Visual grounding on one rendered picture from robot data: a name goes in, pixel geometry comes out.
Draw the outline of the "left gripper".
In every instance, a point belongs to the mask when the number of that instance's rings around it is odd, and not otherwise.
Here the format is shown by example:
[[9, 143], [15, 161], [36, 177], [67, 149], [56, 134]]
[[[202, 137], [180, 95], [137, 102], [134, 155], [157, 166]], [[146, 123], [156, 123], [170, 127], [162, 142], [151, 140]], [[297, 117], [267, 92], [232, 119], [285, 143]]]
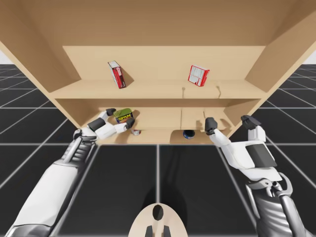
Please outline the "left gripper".
[[126, 122], [116, 125], [112, 125], [111, 123], [106, 122], [108, 118], [114, 114], [115, 111], [115, 108], [106, 109], [98, 115], [97, 119], [87, 124], [87, 127], [96, 134], [98, 139], [106, 139], [113, 136], [117, 132], [125, 132], [131, 129], [134, 125], [134, 118], [128, 118]]

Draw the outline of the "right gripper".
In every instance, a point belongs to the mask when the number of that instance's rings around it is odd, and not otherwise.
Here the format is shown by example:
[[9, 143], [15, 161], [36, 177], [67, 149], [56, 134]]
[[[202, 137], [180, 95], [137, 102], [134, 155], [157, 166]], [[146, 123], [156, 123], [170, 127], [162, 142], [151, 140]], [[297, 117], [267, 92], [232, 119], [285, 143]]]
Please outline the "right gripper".
[[261, 123], [249, 115], [243, 115], [241, 121], [248, 131], [248, 141], [231, 142], [217, 128], [213, 117], [205, 119], [204, 130], [214, 145], [221, 148], [230, 166], [236, 169], [276, 167], [276, 161], [265, 144], [266, 133]]

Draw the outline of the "green and blue rectangular can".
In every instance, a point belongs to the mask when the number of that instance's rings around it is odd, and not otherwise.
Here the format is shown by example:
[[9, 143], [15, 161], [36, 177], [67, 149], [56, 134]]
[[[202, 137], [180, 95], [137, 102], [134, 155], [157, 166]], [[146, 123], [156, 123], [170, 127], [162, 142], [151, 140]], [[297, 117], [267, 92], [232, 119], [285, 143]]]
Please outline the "green and blue rectangular can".
[[117, 110], [113, 113], [117, 123], [124, 123], [129, 118], [133, 118], [132, 110], [130, 108], [125, 108], [121, 110]]

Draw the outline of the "red and white carton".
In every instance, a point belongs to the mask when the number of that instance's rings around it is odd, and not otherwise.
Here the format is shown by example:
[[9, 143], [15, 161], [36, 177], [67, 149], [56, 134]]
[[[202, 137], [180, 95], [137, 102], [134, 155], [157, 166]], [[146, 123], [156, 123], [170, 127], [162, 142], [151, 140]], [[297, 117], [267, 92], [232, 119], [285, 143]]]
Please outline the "red and white carton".
[[209, 69], [197, 65], [191, 65], [188, 81], [197, 85], [198, 87], [203, 87], [209, 72]]
[[125, 88], [126, 84], [123, 78], [122, 70], [120, 65], [116, 61], [108, 62], [108, 65], [111, 69], [112, 77], [115, 84], [119, 89]]

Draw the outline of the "pale wooden shelf unit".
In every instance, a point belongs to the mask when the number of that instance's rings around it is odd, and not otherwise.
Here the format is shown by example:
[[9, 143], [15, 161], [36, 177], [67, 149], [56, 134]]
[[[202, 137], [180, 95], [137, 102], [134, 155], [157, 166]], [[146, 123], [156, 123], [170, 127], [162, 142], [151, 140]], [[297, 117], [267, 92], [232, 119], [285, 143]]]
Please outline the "pale wooden shelf unit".
[[141, 134], [109, 143], [203, 144], [207, 117], [232, 136], [316, 50], [316, 0], [0, 0], [0, 50], [76, 127], [132, 109]]

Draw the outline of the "tan robot part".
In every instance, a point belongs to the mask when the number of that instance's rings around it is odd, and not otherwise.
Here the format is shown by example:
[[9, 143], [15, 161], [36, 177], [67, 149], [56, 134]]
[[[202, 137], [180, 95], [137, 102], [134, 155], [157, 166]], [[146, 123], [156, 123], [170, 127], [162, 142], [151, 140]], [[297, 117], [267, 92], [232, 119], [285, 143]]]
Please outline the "tan robot part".
[[188, 237], [188, 234], [176, 211], [158, 202], [140, 211], [128, 237]]

